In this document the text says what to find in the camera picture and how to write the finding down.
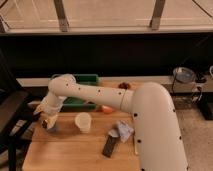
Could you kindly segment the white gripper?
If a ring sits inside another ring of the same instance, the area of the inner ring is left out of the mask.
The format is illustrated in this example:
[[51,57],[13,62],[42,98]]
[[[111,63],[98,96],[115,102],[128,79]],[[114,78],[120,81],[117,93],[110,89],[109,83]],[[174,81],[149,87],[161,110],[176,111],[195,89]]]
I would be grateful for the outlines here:
[[33,114],[41,114],[41,126],[46,129],[52,129],[57,121],[57,114],[63,107],[63,102],[66,100],[64,96],[55,96],[47,94],[36,107]]

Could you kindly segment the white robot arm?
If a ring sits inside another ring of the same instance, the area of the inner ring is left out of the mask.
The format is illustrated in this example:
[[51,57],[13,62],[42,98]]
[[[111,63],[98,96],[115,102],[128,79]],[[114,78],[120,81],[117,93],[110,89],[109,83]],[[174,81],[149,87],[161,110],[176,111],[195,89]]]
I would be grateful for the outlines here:
[[134,90],[82,85],[71,74],[49,81],[48,92],[35,111],[52,128],[69,97],[91,101],[133,117],[141,171],[188,171],[188,162],[172,97],[159,83]]

